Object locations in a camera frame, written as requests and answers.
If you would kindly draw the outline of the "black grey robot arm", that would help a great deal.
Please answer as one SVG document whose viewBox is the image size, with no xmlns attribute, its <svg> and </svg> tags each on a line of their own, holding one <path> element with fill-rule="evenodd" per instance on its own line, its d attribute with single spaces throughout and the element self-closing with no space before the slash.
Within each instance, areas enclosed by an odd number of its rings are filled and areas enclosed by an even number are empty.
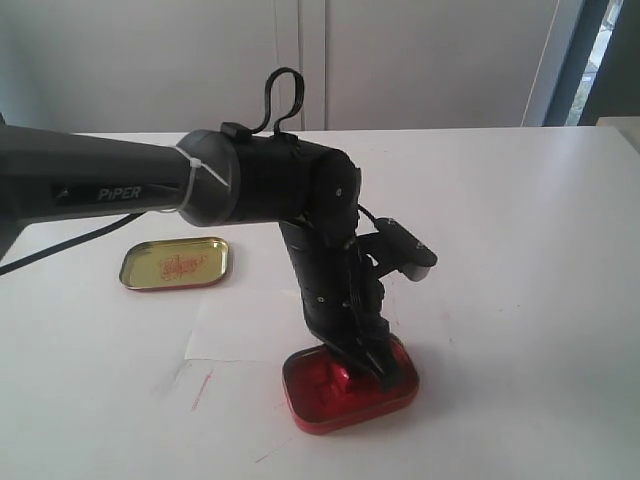
<svg viewBox="0 0 640 480">
<path fill-rule="evenodd" d="M 286 133 L 196 130 L 174 146 L 1 129 L 1 247 L 29 225 L 174 211 L 197 227 L 277 223 L 311 333 L 348 366 L 398 385 L 371 260 L 359 245 L 361 172 Z"/>
</svg>

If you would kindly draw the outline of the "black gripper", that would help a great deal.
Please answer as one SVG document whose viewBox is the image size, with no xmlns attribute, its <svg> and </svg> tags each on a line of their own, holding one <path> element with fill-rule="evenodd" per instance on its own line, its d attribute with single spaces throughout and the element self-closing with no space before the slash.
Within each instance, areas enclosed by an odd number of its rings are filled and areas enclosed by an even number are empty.
<svg viewBox="0 0 640 480">
<path fill-rule="evenodd" d="M 383 391 L 401 381 L 389 323 L 381 315 L 385 295 L 369 258 L 353 240 L 333 248 L 310 226 L 279 224 L 312 335 L 349 372 L 371 375 Z"/>
</svg>

